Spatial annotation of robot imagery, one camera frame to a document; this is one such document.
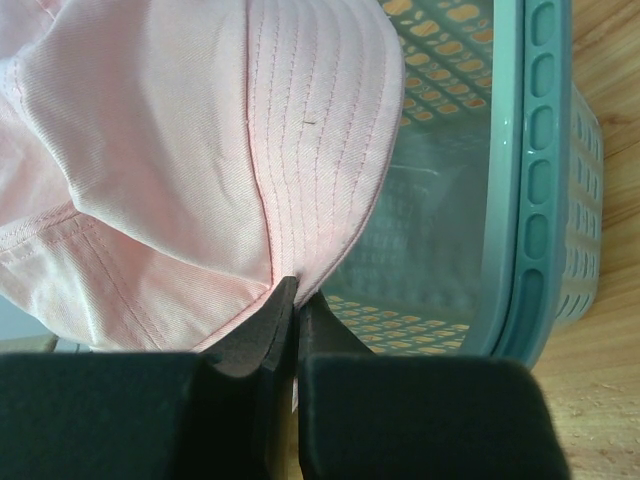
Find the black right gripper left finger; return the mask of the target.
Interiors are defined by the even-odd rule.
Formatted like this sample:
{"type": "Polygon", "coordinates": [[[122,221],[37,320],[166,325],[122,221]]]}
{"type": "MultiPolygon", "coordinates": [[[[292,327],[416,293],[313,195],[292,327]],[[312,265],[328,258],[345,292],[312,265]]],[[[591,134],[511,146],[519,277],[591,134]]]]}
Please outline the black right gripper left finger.
{"type": "Polygon", "coordinates": [[[1,358],[5,479],[283,479],[294,278],[200,354],[1,358]]]}

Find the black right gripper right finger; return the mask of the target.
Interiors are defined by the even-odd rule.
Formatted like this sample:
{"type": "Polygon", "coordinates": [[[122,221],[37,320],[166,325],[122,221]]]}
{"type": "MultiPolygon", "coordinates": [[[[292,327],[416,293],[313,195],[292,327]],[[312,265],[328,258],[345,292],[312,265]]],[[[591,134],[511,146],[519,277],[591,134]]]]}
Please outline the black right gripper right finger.
{"type": "Polygon", "coordinates": [[[321,295],[299,313],[307,479],[566,479],[544,396],[511,360],[385,356],[321,295]]]}

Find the dusty pink hat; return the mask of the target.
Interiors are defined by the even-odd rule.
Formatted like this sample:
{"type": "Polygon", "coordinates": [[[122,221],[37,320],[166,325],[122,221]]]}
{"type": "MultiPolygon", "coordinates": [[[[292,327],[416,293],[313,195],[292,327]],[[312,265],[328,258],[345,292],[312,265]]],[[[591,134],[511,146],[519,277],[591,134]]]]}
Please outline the dusty pink hat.
{"type": "Polygon", "coordinates": [[[362,234],[404,95],[375,1],[5,1],[1,294],[97,351],[202,351],[362,234]]]}

